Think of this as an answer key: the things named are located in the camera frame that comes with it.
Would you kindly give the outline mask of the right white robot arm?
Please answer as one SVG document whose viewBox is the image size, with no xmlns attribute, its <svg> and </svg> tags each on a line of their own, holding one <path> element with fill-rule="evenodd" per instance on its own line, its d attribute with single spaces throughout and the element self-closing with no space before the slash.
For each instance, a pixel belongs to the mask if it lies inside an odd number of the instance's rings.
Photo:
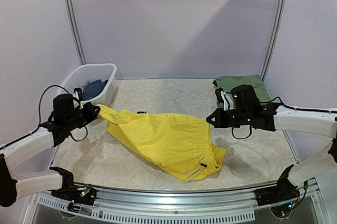
<svg viewBox="0 0 337 224">
<path fill-rule="evenodd" d="M 283 201 L 293 188 L 336 168 L 336 108 L 291 106 L 275 97 L 261 101 L 253 86 L 243 84 L 230 91 L 215 90 L 219 107 L 206 121 L 214 128 L 282 131 L 298 163 L 284 169 L 272 190 Z"/>
</svg>

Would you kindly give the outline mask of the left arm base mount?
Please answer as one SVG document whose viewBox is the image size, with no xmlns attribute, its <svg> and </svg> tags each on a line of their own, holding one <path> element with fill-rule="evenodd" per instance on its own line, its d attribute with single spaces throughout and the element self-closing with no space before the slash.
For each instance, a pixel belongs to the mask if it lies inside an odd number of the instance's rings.
<svg viewBox="0 0 337 224">
<path fill-rule="evenodd" d="M 62 177 L 61 188 L 51 190 L 51 195 L 69 201 L 67 206 L 68 211 L 79 212 L 79 206 L 76 206 L 75 204 L 94 205 L 97 196 L 97 190 L 95 188 L 90 185 L 75 185 L 73 174 L 63 168 L 51 167 L 50 170 L 56 171 Z"/>
</svg>

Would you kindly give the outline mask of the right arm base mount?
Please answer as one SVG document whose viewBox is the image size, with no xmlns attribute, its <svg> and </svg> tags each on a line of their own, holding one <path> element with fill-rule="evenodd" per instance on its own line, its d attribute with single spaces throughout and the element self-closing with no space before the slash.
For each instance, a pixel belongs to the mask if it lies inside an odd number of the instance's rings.
<svg viewBox="0 0 337 224">
<path fill-rule="evenodd" d="M 284 219 L 290 216 L 292 211 L 304 200 L 309 184 L 303 183 L 304 194 L 300 197 L 298 186 L 294 186 L 289 180 L 289 173 L 294 164 L 285 168 L 275 186 L 256 189 L 253 191 L 258 206 L 270 205 L 274 217 Z"/>
</svg>

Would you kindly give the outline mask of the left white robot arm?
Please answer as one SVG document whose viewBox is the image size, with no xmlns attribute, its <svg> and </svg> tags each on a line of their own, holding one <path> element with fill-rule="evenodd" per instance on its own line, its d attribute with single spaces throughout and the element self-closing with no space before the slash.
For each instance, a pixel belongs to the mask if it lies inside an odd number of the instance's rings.
<svg viewBox="0 0 337 224">
<path fill-rule="evenodd" d="M 70 171 L 60 167 L 30 174 L 15 175 L 14 171 L 37 154 L 59 146 L 72 138 L 75 129 L 86 129 L 97 119 L 100 107 L 87 102 L 83 105 L 71 94 L 53 99 L 53 111 L 48 120 L 40 123 L 27 135 L 1 146 L 1 206 L 9 207 L 18 199 L 42 191 L 75 204 L 94 205 L 97 191 L 91 186 L 77 186 Z"/>
</svg>

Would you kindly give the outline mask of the yellow garment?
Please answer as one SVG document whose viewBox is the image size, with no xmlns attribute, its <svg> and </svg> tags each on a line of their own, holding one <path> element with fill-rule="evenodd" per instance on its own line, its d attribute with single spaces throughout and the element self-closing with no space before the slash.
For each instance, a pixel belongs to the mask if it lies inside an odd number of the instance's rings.
<svg viewBox="0 0 337 224">
<path fill-rule="evenodd" d="M 184 114 L 137 114 L 100 105 L 106 130 L 129 150 L 172 177 L 202 180 L 222 168 L 226 150 L 211 142 L 205 119 Z"/>
</svg>

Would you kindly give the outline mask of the green sleeveless shirt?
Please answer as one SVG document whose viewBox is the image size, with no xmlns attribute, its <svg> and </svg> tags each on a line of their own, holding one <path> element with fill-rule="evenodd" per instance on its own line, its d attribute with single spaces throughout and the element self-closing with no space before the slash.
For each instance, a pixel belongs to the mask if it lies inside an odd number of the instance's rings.
<svg viewBox="0 0 337 224">
<path fill-rule="evenodd" d="M 262 82 L 259 75 L 221 76 L 213 80 L 213 85 L 216 88 L 222 88 L 226 92 L 230 92 L 234 87 L 244 84 L 252 85 L 260 102 L 271 100 L 271 97 L 266 90 L 265 84 Z"/>
</svg>

